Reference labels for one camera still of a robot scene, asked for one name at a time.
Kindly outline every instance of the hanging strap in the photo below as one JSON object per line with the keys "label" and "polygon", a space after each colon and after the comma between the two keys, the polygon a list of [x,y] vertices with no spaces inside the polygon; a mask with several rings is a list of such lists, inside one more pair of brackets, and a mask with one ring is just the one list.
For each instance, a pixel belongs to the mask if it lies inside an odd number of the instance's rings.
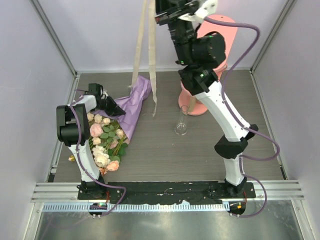
{"label": "hanging strap", "polygon": [[[147,8],[147,0],[144,0],[143,4],[142,4],[142,13],[141,13],[141,17],[140,17],[138,38],[137,38],[136,48],[135,48],[135,56],[134,56],[131,85],[133,85],[137,81],[138,75],[139,75],[142,41],[143,41],[144,30],[145,30],[146,8]],[[155,103],[153,116],[155,116],[156,110],[157,110],[156,21],[155,21],[156,1],[155,0],[150,0],[148,10],[149,10],[149,15],[148,15],[148,20],[149,20],[148,21],[148,23],[149,23],[149,35],[148,35],[149,75],[150,75],[151,89],[152,89],[152,94],[153,94],[153,101]]]}
{"label": "hanging strap", "polygon": [[157,111],[157,81],[156,81],[156,1],[150,0],[149,3],[149,75],[153,101],[155,103],[153,116]]}
{"label": "hanging strap", "polygon": [[140,17],[138,38],[137,38],[137,41],[136,41],[136,48],[135,48],[135,56],[134,56],[134,64],[133,64],[133,72],[132,72],[132,81],[131,81],[131,85],[132,86],[137,81],[138,74],[139,74],[142,40],[144,38],[144,31],[145,31],[146,7],[147,7],[147,0],[144,0],[143,4],[142,4],[142,13],[141,13],[141,17]]}

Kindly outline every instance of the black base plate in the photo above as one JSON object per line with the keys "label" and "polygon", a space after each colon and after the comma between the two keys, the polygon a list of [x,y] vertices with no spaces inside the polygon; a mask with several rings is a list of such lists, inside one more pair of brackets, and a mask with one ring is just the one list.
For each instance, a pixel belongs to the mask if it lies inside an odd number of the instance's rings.
{"label": "black base plate", "polygon": [[[172,182],[109,182],[112,186],[126,187],[126,194],[121,204],[172,205],[183,200],[191,205],[221,204],[221,199],[244,198],[228,194],[225,183],[218,181],[172,181]],[[115,204],[123,190],[108,188],[110,202]],[[244,191],[247,199],[256,197],[254,185],[246,182]]]}
{"label": "black base plate", "polygon": [[[101,173],[98,178],[98,182],[104,184],[105,180],[102,177]],[[81,184],[76,186],[79,189],[78,199],[79,200],[100,200],[106,199],[107,188],[101,186],[94,181],[85,182],[82,181]]]}

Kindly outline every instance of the gray floor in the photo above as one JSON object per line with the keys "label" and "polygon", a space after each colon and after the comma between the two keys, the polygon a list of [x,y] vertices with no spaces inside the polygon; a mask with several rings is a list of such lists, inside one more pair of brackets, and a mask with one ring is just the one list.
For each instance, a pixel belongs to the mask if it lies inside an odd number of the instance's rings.
{"label": "gray floor", "polygon": [[[113,98],[128,95],[131,73],[82,74],[79,89],[88,89],[89,83],[98,83],[107,89]],[[223,132],[209,112],[201,116],[188,116],[188,132],[178,136],[174,127],[179,116],[178,96],[180,77],[177,72],[157,73],[158,107],[152,116],[152,94],[143,103],[140,118],[133,138],[116,172],[108,172],[109,182],[134,181],[214,181],[225,178],[222,158],[216,154],[214,145]],[[226,93],[240,114],[259,131],[268,135],[266,122],[256,95],[249,71],[238,70],[231,74]],[[245,150],[247,155],[259,158],[274,154],[271,143],[255,136]],[[69,162],[71,152],[63,147],[55,182],[80,182],[76,162]],[[260,180],[283,179],[277,160],[255,162],[245,160],[248,175]]]}

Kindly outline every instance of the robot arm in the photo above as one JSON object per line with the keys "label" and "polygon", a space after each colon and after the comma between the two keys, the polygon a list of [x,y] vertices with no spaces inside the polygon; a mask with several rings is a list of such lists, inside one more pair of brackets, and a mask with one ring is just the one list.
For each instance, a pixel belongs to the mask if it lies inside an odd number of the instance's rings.
{"label": "robot arm", "polygon": [[[176,63],[186,66],[178,71],[183,86],[209,109],[224,132],[214,149],[224,160],[226,189],[235,197],[242,194],[247,181],[241,173],[239,156],[254,134],[242,128],[227,109],[222,85],[213,71],[226,59],[224,37],[210,32],[197,38],[191,23],[202,23],[215,13],[217,5],[218,0],[156,0],[155,21],[168,25],[178,58]],[[240,116],[227,96],[226,101],[245,127],[258,130],[257,125],[250,125]]]}
{"label": "robot arm", "polygon": [[109,116],[124,115],[123,111],[115,101],[104,91],[103,87],[96,83],[89,84],[88,91],[84,96],[72,106],[80,122],[81,127],[81,142],[78,146],[78,159],[76,147],[79,139],[78,126],[75,123],[70,104],[61,105],[56,108],[57,136],[60,142],[63,142],[72,152],[81,172],[81,185],[79,188],[78,199],[94,199],[101,198],[104,194],[104,189],[101,185],[96,184],[83,170],[89,173],[91,177],[104,183],[99,169],[93,159],[89,138],[90,126],[87,118],[87,113],[94,109],[104,110]]}

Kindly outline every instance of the bouquet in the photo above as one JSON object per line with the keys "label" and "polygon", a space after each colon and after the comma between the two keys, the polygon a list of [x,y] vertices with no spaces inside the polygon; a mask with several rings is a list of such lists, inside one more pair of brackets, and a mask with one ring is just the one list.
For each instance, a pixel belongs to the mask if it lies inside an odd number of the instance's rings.
{"label": "bouquet", "polygon": [[115,119],[88,113],[90,126],[89,145],[96,166],[102,175],[107,171],[117,171],[130,142],[120,124]]}
{"label": "bouquet", "polygon": [[[125,111],[125,115],[108,117],[103,110],[87,114],[90,125],[90,149],[102,175],[107,171],[118,170],[135,131],[143,100],[151,90],[150,81],[138,76],[132,85],[130,95],[114,100]],[[69,157],[69,161],[75,160],[74,156]]]}

